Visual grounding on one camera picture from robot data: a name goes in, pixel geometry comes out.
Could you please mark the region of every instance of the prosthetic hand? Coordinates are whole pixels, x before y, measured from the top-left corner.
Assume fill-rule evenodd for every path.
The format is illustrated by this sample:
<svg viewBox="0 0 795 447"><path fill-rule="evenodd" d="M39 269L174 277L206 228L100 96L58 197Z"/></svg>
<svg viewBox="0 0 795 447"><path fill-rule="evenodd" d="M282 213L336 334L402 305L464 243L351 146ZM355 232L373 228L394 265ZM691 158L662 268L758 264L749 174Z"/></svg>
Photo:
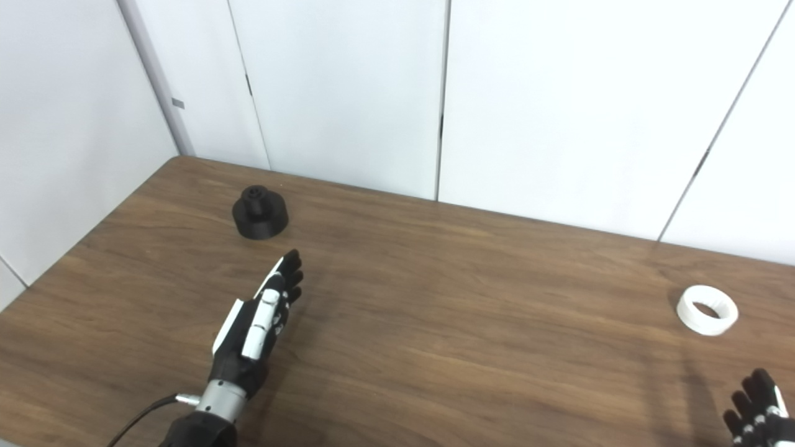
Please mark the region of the prosthetic hand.
<svg viewBox="0 0 795 447"><path fill-rule="evenodd" d="M743 389L731 396L737 412L723 414L734 446L795 447L795 419L789 417L781 391L767 371L754 370L743 380Z"/></svg>
<svg viewBox="0 0 795 447"><path fill-rule="evenodd" d="M301 295L298 251L276 263L249 301L237 300L213 344L209 383L196 409L171 425L161 447L235 447L235 422L268 374L267 360Z"/></svg>

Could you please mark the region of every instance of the wooden table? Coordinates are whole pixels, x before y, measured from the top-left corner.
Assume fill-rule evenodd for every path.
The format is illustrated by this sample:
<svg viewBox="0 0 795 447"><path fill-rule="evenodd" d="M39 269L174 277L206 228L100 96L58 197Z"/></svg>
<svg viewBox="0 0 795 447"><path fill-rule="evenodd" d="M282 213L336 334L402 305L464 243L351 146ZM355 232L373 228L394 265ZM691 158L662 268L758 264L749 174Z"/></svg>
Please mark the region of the wooden table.
<svg viewBox="0 0 795 447"><path fill-rule="evenodd" d="M252 184L287 201L274 239L235 230ZM795 396L795 268L180 157L0 313L0 437L105 445L200 393L233 300L294 247L304 296L241 445L729 445L754 367ZM723 336L677 319L696 283L737 302Z"/></svg>

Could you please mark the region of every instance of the white wall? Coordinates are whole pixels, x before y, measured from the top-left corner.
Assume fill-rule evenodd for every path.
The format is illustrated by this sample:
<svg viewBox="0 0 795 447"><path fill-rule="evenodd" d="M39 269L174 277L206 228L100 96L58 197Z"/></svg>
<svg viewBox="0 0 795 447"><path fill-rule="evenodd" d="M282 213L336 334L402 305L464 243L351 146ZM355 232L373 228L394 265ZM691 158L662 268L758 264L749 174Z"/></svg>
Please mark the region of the white wall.
<svg viewBox="0 0 795 447"><path fill-rule="evenodd" d="M793 172L790 7L662 240L795 265Z"/></svg>
<svg viewBox="0 0 795 447"><path fill-rule="evenodd" d="M231 0L274 170L433 198L444 0Z"/></svg>
<svg viewBox="0 0 795 447"><path fill-rule="evenodd" d="M183 152L269 169L227 2L118 1Z"/></svg>
<svg viewBox="0 0 795 447"><path fill-rule="evenodd" d="M784 5L455 0L440 200L656 239Z"/></svg>
<svg viewBox="0 0 795 447"><path fill-rule="evenodd" d="M0 257L0 311L25 291L25 285L14 276L14 273Z"/></svg>
<svg viewBox="0 0 795 447"><path fill-rule="evenodd" d="M0 254L29 284L176 149L114 0L0 11Z"/></svg>

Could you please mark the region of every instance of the black cylindrical base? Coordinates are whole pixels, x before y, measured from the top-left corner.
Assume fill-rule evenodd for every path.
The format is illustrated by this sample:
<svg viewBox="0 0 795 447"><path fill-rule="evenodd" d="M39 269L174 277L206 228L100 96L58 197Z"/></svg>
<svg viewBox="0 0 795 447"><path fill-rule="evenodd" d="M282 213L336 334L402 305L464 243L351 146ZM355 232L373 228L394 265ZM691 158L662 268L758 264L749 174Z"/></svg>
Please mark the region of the black cylindrical base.
<svg viewBox="0 0 795 447"><path fill-rule="evenodd" d="M248 239L268 239L287 227L287 205L277 193L264 186L243 189L232 206L232 217L240 235Z"/></svg>

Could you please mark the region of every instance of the wire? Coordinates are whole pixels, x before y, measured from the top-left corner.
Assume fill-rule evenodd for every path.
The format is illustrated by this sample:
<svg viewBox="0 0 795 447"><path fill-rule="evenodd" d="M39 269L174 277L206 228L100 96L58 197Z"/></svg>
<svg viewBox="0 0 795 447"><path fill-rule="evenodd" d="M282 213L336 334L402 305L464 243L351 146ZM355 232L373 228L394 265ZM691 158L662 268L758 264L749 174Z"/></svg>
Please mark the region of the wire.
<svg viewBox="0 0 795 447"><path fill-rule="evenodd" d="M166 406L166 405L168 405L170 403L175 403L175 402L176 402L176 395L170 395L169 397L162 398L162 399L160 399L158 401L153 402L152 405L147 406L141 413L138 413L134 418L132 418L132 420L127 422L127 425L124 426L124 428L121 429L116 434L116 436L113 437L113 439L111 439L111 442L107 443L107 447L113 447L114 445L116 445L118 440L122 439L122 436L124 436L124 434L127 433L127 431L129 431L131 428L133 428L133 426L135 424L137 424L138 421L143 419L144 416L146 416L147 414L151 413L153 410L157 410L158 408L160 408L162 406Z"/></svg>

